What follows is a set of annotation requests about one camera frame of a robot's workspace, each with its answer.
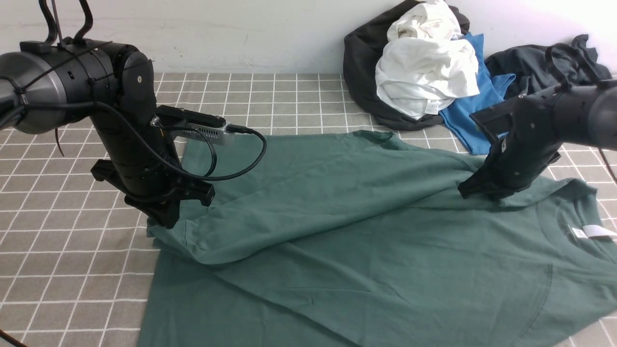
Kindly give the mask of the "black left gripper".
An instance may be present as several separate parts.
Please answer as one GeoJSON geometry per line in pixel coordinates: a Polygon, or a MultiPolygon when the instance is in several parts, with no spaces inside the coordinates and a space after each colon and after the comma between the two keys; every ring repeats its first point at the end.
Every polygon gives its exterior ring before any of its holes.
{"type": "Polygon", "coordinates": [[[172,228],[179,220],[184,200],[212,202],[215,189],[202,180],[186,178],[171,171],[178,165],[175,151],[163,145],[162,163],[137,145],[113,145],[109,160],[98,160],[91,169],[96,181],[106,181],[125,196],[125,203],[145,213],[155,224],[172,228]]]}

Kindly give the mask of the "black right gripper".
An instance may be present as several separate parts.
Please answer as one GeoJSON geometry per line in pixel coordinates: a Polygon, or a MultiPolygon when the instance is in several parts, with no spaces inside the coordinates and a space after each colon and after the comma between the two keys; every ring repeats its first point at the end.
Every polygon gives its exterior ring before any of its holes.
{"type": "Polygon", "coordinates": [[[546,136],[511,131],[491,147],[484,163],[458,185],[458,191],[465,199],[482,195],[502,200],[528,189],[557,160],[561,145],[546,136]]]}

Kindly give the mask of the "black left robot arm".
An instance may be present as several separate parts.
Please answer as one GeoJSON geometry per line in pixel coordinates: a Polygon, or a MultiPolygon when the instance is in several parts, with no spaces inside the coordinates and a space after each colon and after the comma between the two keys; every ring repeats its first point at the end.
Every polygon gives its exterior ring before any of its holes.
{"type": "Polygon", "coordinates": [[[198,113],[157,105],[152,62],[137,48],[33,41],[1,56],[2,129],[43,134],[85,118],[109,155],[91,173],[121,191],[126,204],[168,228],[183,200],[210,205],[213,185],[183,171],[174,145],[198,113]]]}

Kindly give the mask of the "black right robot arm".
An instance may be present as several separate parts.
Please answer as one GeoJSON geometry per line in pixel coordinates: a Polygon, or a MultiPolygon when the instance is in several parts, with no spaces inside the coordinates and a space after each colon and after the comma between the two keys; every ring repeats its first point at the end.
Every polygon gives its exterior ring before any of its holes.
{"type": "Polygon", "coordinates": [[[602,80],[551,86],[472,114],[491,149],[484,164],[458,186],[461,196],[501,200],[529,188],[565,143],[614,151],[616,111],[616,81],[602,80]]]}

